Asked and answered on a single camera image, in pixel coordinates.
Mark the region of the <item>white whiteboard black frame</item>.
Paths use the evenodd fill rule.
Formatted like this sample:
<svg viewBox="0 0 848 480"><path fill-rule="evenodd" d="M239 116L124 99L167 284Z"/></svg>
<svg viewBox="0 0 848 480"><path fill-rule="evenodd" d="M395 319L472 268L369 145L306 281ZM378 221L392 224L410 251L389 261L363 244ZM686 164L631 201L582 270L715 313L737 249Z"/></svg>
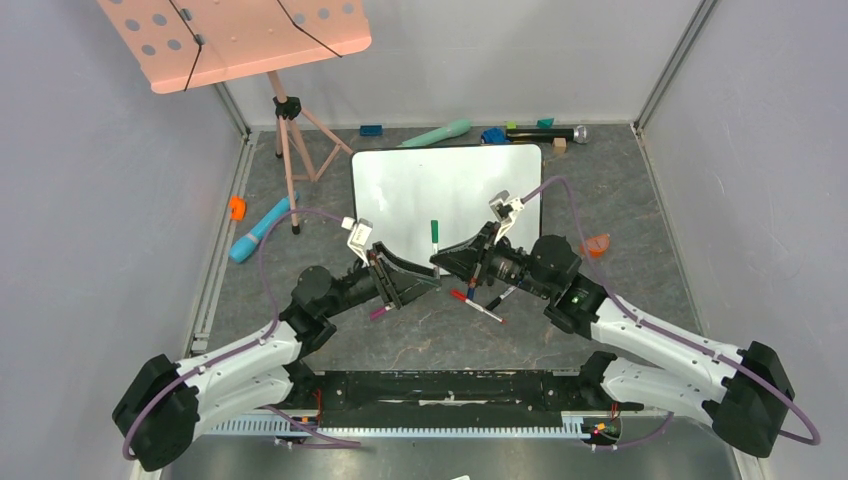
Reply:
<svg viewBox="0 0 848 480"><path fill-rule="evenodd" d="M439 222L439 248L472 238L495 220L489 201L496 194L523 197L542 183L543 161L534 144L362 150L351 157L351 176L353 216L373 224L367 254L381 241L395 255L432 267L432 219Z"/></svg>

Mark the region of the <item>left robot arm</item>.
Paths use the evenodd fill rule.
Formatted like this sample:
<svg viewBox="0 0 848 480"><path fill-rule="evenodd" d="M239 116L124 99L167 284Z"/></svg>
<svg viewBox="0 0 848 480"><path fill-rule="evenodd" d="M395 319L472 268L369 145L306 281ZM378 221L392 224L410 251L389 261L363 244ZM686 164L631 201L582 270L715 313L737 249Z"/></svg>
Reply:
<svg viewBox="0 0 848 480"><path fill-rule="evenodd" d="M290 304L254 333L207 354L177 361L160 354L141 366L112 412L124 458L159 470L222 422L283 401L306 405L314 381L301 361L335 333L331 317L376 298L400 309L439 284L433 268L380 242L341 277L304 269Z"/></svg>

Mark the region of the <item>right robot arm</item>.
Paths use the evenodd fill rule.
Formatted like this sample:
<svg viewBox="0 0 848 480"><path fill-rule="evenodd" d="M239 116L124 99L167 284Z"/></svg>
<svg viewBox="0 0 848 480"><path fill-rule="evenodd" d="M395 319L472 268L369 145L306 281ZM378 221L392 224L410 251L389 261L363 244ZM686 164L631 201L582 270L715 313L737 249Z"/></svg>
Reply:
<svg viewBox="0 0 848 480"><path fill-rule="evenodd" d="M784 432L795 392L773 348L713 341L607 293L580 273L582 260L561 235L544 235L525 251L488 222L430 259L469 285L500 280L545 299L544 314L560 330L644 359L637 364L608 352L593 354L577 382L580 400L591 408L609 402L656 406L706 424L758 458L769 457Z"/></svg>

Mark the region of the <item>green capped whiteboard marker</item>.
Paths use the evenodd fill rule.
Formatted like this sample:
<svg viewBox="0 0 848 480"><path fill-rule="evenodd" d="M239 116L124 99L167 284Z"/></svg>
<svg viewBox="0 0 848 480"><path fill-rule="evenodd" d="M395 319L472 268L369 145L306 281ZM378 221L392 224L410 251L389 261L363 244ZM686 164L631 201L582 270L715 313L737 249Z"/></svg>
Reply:
<svg viewBox="0 0 848 480"><path fill-rule="evenodd" d="M430 221L430 236L431 236L431 257L434 257L439 252L439 222L436 219ZM437 280L441 279L441 269L431 260L433 274Z"/></svg>

